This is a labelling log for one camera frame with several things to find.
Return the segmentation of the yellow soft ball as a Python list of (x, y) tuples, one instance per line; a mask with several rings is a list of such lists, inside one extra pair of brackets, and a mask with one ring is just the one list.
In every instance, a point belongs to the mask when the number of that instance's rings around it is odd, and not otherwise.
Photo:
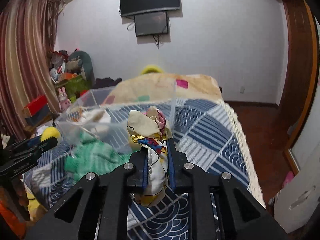
[(41, 141), (45, 141), (50, 138), (56, 138), (58, 142), (61, 140), (61, 134), (56, 127), (47, 127), (41, 135)]

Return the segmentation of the white drawstring pouch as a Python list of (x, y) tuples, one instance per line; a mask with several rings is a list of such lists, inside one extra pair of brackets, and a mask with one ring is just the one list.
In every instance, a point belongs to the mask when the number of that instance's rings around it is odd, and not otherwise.
[(80, 117), (73, 119), (73, 122), (91, 133), (104, 133), (109, 130), (111, 117), (104, 108), (95, 108), (89, 111), (82, 111)]

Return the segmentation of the wooden room door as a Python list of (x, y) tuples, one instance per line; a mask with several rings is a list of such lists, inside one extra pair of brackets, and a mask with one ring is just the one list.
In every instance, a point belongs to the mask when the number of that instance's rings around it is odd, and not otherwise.
[(289, 126), (295, 125), (285, 146), (289, 155), (310, 112), (318, 74), (318, 41), (314, 16), (305, 0), (283, 0), (289, 49), (281, 113)]

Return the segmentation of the green knitted cloth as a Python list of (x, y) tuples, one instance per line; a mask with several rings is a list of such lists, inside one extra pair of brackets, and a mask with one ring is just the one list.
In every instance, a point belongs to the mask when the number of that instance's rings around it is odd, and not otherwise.
[(118, 153), (110, 144), (82, 132), (80, 142), (72, 148), (72, 154), (65, 160), (64, 169), (74, 181), (79, 181), (89, 172), (97, 175), (111, 173), (127, 163), (130, 155)]

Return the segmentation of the cartoon print cream cloth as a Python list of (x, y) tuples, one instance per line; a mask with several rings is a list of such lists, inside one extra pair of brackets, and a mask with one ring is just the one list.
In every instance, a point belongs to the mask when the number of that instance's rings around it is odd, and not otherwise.
[(147, 150), (146, 186), (142, 194), (135, 194), (135, 200), (144, 207), (157, 205), (165, 196), (168, 185), (168, 147), (167, 140), (172, 133), (163, 112), (151, 106), (144, 113), (131, 110), (127, 120), (127, 131), (131, 147), (138, 145)]

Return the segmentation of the pink bunny plush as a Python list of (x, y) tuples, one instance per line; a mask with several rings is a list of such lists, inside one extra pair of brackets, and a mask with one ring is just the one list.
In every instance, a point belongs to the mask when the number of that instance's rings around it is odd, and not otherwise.
[(65, 87), (59, 88), (58, 93), (59, 108), (60, 112), (62, 113), (66, 111), (72, 103), (71, 100), (68, 98)]

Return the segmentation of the white sliding wardrobe door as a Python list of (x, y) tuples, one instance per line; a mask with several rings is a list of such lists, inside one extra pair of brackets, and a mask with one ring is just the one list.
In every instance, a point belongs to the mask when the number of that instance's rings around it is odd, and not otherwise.
[(319, 144), (319, 74), (313, 102), (306, 122), (296, 142), (289, 149), (293, 163), (299, 172), (306, 164), (313, 150)]

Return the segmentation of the green cardboard box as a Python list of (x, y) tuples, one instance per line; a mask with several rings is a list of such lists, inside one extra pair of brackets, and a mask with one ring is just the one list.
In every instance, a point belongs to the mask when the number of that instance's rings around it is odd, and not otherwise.
[(58, 89), (64, 87), (69, 100), (74, 103), (79, 95), (83, 91), (91, 89), (91, 82), (83, 79), (81, 75), (78, 75), (70, 80), (63, 80), (54, 84), (56, 93)]

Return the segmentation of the dark purple cloth pile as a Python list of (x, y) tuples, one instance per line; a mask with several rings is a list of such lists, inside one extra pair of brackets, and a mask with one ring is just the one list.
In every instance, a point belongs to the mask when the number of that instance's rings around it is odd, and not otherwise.
[(97, 78), (92, 88), (99, 89), (99, 88), (106, 88), (106, 87), (115, 87), (121, 81), (122, 81), (122, 78), (117, 78), (115, 80), (110, 77), (106, 77), (103, 79)]

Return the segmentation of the blue white patterned tablecloth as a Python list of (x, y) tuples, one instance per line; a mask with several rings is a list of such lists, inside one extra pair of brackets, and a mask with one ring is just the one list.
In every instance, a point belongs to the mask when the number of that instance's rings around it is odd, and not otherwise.
[[(204, 99), (179, 99), (173, 131), (176, 150), (185, 153), (189, 161), (214, 175), (229, 172), (263, 202), (246, 137), (231, 106)], [(85, 134), (80, 135), (78, 146), (72, 147), (63, 140), (25, 173), (24, 184), (49, 209), (88, 171), (80, 154), (101, 149), (106, 149), (106, 153), (96, 155), (92, 162), (92, 169), (98, 174), (115, 168), (112, 159), (117, 164), (128, 161), (129, 141), (124, 130), (113, 131), (105, 144)], [(175, 194), (171, 189), (166, 189), (164, 198), (153, 207), (130, 205), (127, 238), (187, 239), (187, 206), (187, 195)]]

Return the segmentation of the striped brown curtain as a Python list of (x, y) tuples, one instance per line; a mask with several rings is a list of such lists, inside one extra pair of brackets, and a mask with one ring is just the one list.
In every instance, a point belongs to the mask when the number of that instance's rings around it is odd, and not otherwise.
[(24, 139), (23, 108), (45, 95), (59, 103), (49, 74), (61, 0), (10, 0), (1, 13), (1, 119), (11, 135)]

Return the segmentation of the red box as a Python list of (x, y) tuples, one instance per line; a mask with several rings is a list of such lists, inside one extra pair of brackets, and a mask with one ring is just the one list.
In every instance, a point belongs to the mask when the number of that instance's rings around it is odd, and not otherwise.
[(23, 108), (23, 116), (29, 118), (34, 116), (48, 103), (45, 95), (40, 95)]

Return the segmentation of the grey green plush toy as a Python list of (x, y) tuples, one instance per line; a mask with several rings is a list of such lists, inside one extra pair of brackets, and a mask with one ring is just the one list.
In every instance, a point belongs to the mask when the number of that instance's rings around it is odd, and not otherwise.
[(89, 83), (94, 80), (91, 57), (82, 50), (75, 51), (69, 55), (65, 71), (67, 73), (80, 74)]

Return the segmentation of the beige plush blanket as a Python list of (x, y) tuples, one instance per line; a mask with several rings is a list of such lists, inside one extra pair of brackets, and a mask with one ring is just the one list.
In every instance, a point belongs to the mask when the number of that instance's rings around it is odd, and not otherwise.
[(165, 101), (174, 98), (222, 99), (217, 81), (208, 75), (149, 73), (120, 82), (103, 104)]

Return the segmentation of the small wall monitor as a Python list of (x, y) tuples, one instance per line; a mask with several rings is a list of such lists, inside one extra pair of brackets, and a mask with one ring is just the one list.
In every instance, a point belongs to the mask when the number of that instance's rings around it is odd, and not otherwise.
[(167, 12), (150, 12), (134, 16), (136, 37), (169, 33)]

